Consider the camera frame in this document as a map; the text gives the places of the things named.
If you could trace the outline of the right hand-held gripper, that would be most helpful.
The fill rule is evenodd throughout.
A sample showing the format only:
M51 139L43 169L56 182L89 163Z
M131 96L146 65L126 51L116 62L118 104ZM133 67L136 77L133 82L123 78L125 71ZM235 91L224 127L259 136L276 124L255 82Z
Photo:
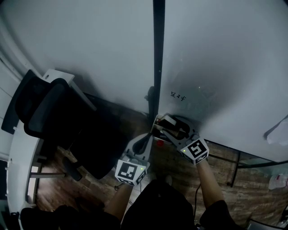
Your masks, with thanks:
M203 138L194 134L194 124L190 120L180 116L175 116L174 119L176 120L176 127L185 138L177 140L175 136L166 130L162 131L163 134L176 146L176 149L180 152L181 156L193 165L206 159L209 156L209 148Z

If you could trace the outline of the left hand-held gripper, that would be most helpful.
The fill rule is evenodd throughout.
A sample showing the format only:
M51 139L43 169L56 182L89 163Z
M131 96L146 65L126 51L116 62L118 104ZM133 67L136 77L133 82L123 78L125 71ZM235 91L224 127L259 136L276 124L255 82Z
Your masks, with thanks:
M130 186L140 184L150 166L148 159L152 143L152 133L144 133L135 137L127 144L125 149L126 155L118 160L115 171L115 178L119 182Z

